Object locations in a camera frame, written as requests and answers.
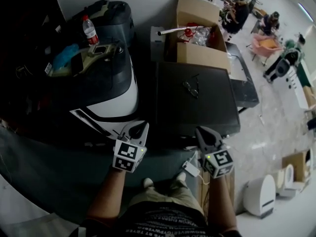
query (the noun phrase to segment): person's arm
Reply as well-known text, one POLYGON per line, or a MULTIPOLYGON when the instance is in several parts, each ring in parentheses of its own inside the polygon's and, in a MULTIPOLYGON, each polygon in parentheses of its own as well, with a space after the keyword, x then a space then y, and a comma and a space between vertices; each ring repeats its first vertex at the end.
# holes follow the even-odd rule
POLYGON ((260 25, 261 25, 262 27, 265 27, 265 26, 266 26, 264 19, 261 19, 260 25))
POLYGON ((237 231, 237 220, 225 177, 211 179, 208 225, 220 233, 237 231))
POLYGON ((234 22, 235 22, 236 24, 239 24, 239 22, 236 20, 236 15, 235 15, 235 13, 234 13, 233 10, 234 10, 234 9, 231 9, 231 11, 230 11, 231 17, 232 17, 232 19, 234 20, 234 22))
POLYGON ((110 167, 102 187, 90 206, 87 219, 112 227, 119 216, 125 183, 125 171, 110 167))
POLYGON ((227 3, 227 2, 224 3, 224 9, 230 10, 231 8, 232 8, 232 6, 229 5, 229 3, 227 3))
POLYGON ((264 26, 266 27, 268 24, 269 15, 265 15, 262 20, 263 20, 264 26))

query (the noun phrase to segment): black table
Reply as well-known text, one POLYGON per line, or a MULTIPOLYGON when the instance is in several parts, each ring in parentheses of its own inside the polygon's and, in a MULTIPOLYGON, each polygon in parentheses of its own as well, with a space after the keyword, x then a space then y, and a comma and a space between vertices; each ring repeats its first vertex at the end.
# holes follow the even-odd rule
POLYGON ((195 135, 199 125, 221 135, 240 131, 234 92, 226 69, 195 64, 157 63, 155 120, 157 130, 174 136, 195 135), (189 88, 198 92, 198 97, 189 88))
POLYGON ((246 75, 247 81, 231 79, 231 84, 233 87, 236 105, 242 107, 239 113, 242 113, 247 108, 253 108, 259 104, 259 97, 257 90, 253 83, 252 77, 248 70, 248 67, 243 59, 241 52, 239 51, 237 45, 226 42, 227 52, 233 56, 236 56, 242 66, 242 69, 246 75))

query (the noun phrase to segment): power adapter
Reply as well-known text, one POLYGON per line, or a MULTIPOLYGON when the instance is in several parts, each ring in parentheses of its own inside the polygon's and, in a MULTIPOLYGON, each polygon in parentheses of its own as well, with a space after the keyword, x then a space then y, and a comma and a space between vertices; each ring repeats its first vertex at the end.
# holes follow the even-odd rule
POLYGON ((182 167, 194 177, 197 177, 200 174, 200 170, 188 161, 186 161, 182 167))

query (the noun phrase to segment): metal rod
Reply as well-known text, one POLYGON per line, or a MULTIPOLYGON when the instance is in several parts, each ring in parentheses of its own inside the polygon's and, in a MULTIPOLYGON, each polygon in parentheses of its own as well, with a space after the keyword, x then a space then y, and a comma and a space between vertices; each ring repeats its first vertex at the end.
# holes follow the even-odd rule
POLYGON ((183 31, 185 29, 199 29, 199 28, 204 28, 204 26, 188 26, 188 27, 174 28, 174 29, 170 29, 170 30, 157 32, 157 34, 159 36, 161 36, 161 35, 170 34, 170 33, 178 32, 178 31, 183 31))

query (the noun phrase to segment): water bottle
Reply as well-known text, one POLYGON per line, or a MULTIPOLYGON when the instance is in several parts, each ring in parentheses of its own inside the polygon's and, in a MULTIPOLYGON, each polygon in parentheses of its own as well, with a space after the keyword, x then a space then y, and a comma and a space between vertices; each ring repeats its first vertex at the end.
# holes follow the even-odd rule
POLYGON ((97 36, 97 33, 95 31, 94 25, 92 21, 88 18, 88 15, 83 16, 83 31, 88 39, 89 45, 96 45, 99 43, 99 38, 97 36))

